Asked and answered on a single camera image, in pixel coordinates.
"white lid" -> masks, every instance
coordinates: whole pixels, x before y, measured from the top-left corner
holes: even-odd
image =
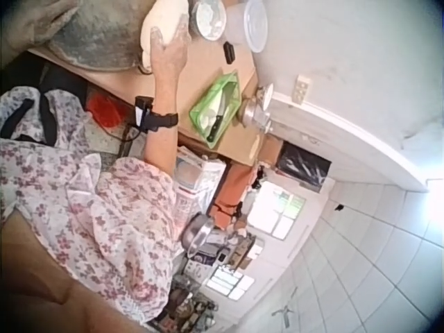
[[[268,19],[262,0],[250,0],[247,3],[244,13],[244,29],[251,51],[262,52],[268,38]]]

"wooden countertop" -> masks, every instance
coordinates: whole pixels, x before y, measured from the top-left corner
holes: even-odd
[[[237,0],[224,1],[225,5],[236,2]],[[143,75],[138,69],[112,73],[88,71],[67,64],[55,57],[48,49],[38,48],[31,50],[31,52],[82,76],[129,104],[134,104],[135,97],[139,95],[154,96],[154,77]],[[257,85],[255,65],[250,50],[245,46],[236,46],[235,53],[236,60],[231,65],[227,65],[222,42],[208,42],[203,38],[194,37],[189,47],[188,63],[180,75],[177,94],[179,131],[183,135],[200,141],[200,137],[189,119],[189,111],[218,76],[237,70],[242,92],[254,78]],[[247,97],[253,94],[254,92],[248,92]],[[256,150],[259,150],[253,147],[257,145],[257,140],[262,140],[262,136],[257,130],[245,129],[240,123],[234,121],[213,151],[240,163],[252,165],[257,155]]]

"floral dress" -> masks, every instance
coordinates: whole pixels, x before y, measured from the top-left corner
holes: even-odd
[[[172,179],[138,159],[117,160],[101,173],[99,154],[87,154],[88,114],[67,92],[47,92],[58,134],[44,142],[38,105],[11,139],[0,139],[1,223],[18,210],[48,253],[72,278],[139,323],[168,300],[179,229],[173,222]],[[0,98],[0,128],[24,99],[40,93],[16,87]]]

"red object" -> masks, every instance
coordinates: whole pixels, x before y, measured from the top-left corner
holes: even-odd
[[[94,92],[88,99],[87,110],[92,113],[94,120],[105,128],[118,126],[125,115],[125,111],[116,102],[98,92]]]

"knife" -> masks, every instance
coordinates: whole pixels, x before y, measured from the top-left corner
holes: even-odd
[[[220,104],[219,109],[217,111],[216,121],[214,122],[213,126],[211,127],[210,134],[207,137],[208,142],[214,142],[214,139],[216,139],[216,134],[218,133],[219,128],[221,127],[223,116],[225,115],[225,112],[228,109],[228,106],[230,106],[231,97],[233,95],[235,88],[236,88],[236,83],[234,83],[234,82],[227,83],[225,85],[225,87],[223,88],[221,104]]]

